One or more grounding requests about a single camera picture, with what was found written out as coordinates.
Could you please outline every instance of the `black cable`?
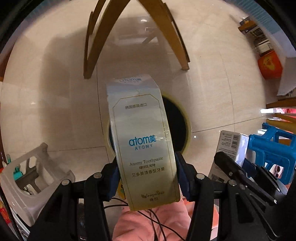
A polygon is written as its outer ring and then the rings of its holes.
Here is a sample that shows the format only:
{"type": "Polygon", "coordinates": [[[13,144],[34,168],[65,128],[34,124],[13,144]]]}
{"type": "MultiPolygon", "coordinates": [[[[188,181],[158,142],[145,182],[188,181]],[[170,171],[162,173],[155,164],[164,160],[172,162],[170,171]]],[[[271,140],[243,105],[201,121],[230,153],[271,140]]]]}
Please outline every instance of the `black cable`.
{"type": "Polygon", "coordinates": [[[104,209],[109,208],[109,207],[122,207],[122,206],[128,206],[128,205],[127,204],[108,205],[108,206],[105,206],[104,209]]]}
{"type": "Polygon", "coordinates": [[[13,226],[13,229],[15,230],[15,233],[16,233],[18,239],[23,241],[22,235],[20,234],[20,230],[17,227],[17,224],[15,222],[15,218],[13,217],[12,211],[10,209],[10,206],[8,204],[8,201],[7,201],[7,199],[6,199],[5,195],[4,195],[4,192],[3,192],[1,186],[0,186],[0,197],[1,197],[2,201],[3,201],[3,203],[4,203],[4,206],[5,206],[6,211],[8,213],[8,217],[9,217],[9,219],[11,221],[11,224],[13,226]]]}
{"type": "MultiPolygon", "coordinates": [[[[121,201],[121,202],[123,202],[123,203],[125,203],[125,204],[127,204],[128,205],[128,203],[127,202],[125,202],[125,201],[123,201],[123,200],[121,200],[120,198],[117,198],[117,197],[113,197],[112,199],[115,199],[115,200],[118,200],[118,201],[121,201]]],[[[148,218],[148,219],[150,219],[152,222],[154,222],[154,223],[157,223],[158,224],[158,222],[156,222],[155,220],[153,220],[152,218],[150,218],[150,217],[148,217],[146,214],[144,214],[144,213],[142,213],[142,212],[140,212],[140,211],[138,211],[138,213],[140,213],[140,214],[142,214],[143,216],[145,216],[146,218],[148,218]]],[[[178,234],[175,230],[173,230],[173,229],[171,229],[170,227],[168,227],[168,226],[166,226],[166,225],[164,225],[164,224],[161,224],[161,226],[162,227],[165,227],[166,229],[169,229],[169,230],[171,230],[172,232],[174,232],[182,241],[185,241],[185,239],[183,239],[183,237],[180,235],[180,234],[178,234]]]]}
{"type": "Polygon", "coordinates": [[[164,238],[165,241],[167,241],[166,236],[165,236],[165,232],[164,232],[164,230],[163,230],[163,228],[162,228],[162,226],[161,226],[161,223],[160,223],[159,218],[157,217],[156,213],[153,212],[152,209],[148,209],[148,210],[149,210],[151,213],[153,213],[153,215],[156,217],[157,222],[158,222],[158,225],[159,225],[159,227],[160,227],[160,230],[161,230],[161,232],[162,232],[162,234],[163,234],[163,238],[164,238]]]}

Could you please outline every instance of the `atomy toothpaste box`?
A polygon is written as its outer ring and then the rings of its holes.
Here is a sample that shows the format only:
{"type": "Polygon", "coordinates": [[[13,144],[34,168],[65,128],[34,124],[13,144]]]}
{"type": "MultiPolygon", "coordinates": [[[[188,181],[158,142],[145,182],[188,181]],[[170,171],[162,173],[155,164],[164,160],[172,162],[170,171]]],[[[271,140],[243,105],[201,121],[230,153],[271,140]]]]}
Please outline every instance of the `atomy toothpaste box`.
{"type": "MultiPolygon", "coordinates": [[[[245,134],[232,131],[221,131],[216,153],[225,152],[240,167],[244,163],[248,148],[249,137],[245,134]]],[[[213,162],[209,178],[214,181],[226,183],[229,177],[213,162]]]]}
{"type": "Polygon", "coordinates": [[[160,90],[143,74],[107,83],[112,137],[131,210],[180,200],[177,168],[160,90]]]}

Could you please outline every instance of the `toothpaste box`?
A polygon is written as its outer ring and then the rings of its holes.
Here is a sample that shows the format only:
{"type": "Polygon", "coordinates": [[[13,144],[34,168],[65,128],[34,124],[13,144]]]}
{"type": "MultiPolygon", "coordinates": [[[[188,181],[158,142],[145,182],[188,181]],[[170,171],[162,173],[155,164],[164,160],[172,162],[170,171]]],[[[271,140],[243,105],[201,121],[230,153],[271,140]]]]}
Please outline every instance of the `toothpaste box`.
{"type": "Polygon", "coordinates": [[[177,168],[159,87],[148,75],[107,83],[110,125],[132,211],[180,200],[177,168]]]}
{"type": "MultiPolygon", "coordinates": [[[[244,163],[246,151],[248,148],[249,137],[245,134],[221,131],[216,153],[225,152],[240,167],[244,163]]],[[[209,178],[214,181],[226,183],[229,177],[213,162],[209,178]]]]}

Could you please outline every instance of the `atomy logo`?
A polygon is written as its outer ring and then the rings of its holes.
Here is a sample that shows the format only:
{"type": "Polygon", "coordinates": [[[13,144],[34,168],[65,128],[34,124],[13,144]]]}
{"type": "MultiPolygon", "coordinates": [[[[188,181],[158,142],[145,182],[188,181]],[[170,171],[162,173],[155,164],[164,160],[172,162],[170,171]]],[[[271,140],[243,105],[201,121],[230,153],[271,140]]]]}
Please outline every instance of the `atomy logo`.
{"type": "Polygon", "coordinates": [[[152,147],[152,144],[150,144],[152,142],[156,142],[155,135],[140,138],[135,137],[134,139],[130,139],[128,143],[130,146],[134,146],[135,150],[140,150],[152,147]]]}
{"type": "Polygon", "coordinates": [[[130,139],[129,144],[130,146],[137,146],[137,145],[147,144],[153,141],[156,141],[155,135],[152,135],[149,137],[142,137],[142,138],[135,137],[135,139],[130,139]]]}
{"type": "Polygon", "coordinates": [[[155,193],[152,193],[152,194],[146,194],[146,195],[141,194],[141,197],[142,198],[156,197],[156,196],[162,195],[164,193],[165,193],[164,191],[162,191],[162,192],[156,191],[155,193]]]}

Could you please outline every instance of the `blue plastic stool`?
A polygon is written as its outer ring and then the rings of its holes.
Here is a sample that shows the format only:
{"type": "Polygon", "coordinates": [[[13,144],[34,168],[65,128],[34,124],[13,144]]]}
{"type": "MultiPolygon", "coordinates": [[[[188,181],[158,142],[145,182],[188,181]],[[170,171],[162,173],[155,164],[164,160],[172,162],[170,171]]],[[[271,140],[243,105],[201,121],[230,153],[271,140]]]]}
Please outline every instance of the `blue plastic stool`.
{"type": "Polygon", "coordinates": [[[267,123],[262,124],[262,129],[267,129],[262,136],[249,135],[248,149],[256,152],[255,163],[258,166],[264,167],[267,163],[267,170],[274,164],[283,167],[280,181],[285,185],[289,184],[296,165],[296,135],[267,123]],[[279,136],[291,139],[290,146],[279,143],[279,136]]]}

